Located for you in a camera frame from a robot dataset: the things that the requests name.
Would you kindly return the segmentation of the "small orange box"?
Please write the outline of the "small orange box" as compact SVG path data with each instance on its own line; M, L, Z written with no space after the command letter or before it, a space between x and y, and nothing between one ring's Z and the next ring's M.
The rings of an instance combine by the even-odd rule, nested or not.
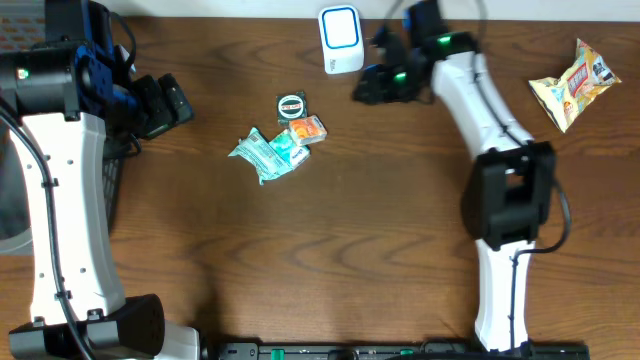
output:
M289 123L289 132L298 146L324 141L328 134L323 123L316 115L291 121Z

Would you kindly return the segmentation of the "dark green round-logo packet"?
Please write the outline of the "dark green round-logo packet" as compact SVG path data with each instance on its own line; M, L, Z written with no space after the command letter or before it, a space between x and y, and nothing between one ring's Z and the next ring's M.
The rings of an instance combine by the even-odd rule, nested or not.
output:
M308 108L304 91L279 95L276 97L277 121L287 127L290 121L306 118Z

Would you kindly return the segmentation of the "teal white candy packet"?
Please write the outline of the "teal white candy packet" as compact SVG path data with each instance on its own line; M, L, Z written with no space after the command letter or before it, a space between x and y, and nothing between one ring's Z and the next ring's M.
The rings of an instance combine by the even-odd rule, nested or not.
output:
M288 129L274 137L269 145L293 170L311 156L310 149L307 146L297 145Z

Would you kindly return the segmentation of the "yellow snack bag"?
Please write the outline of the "yellow snack bag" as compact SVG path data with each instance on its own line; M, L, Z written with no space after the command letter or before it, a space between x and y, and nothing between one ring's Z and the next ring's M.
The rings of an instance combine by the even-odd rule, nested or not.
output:
M565 133L600 94L621 82L603 57L577 38L575 60L559 78L529 80L528 85L548 117Z

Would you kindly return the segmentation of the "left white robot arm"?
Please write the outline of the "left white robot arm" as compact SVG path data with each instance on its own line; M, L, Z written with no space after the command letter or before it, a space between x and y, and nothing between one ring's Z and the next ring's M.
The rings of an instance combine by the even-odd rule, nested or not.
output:
M1 58L1 119L26 187L34 256L17 359L204 359L204 337L167 320L154 294L129 297L116 271L106 162L139 154L194 112L171 74L136 77L114 43L118 15L95 1L48 1L45 39Z

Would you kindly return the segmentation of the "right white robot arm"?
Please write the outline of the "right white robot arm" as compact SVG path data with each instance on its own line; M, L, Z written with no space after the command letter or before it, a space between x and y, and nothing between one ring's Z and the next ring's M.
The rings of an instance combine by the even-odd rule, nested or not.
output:
M480 265L475 335L486 352L521 356L529 341L527 271L549 216L554 151L519 124L479 41L450 31L438 2L410 6L404 26L407 41L388 26L371 39L384 61L362 72L352 97L366 105L408 103L429 91L450 112L472 160L461 212Z

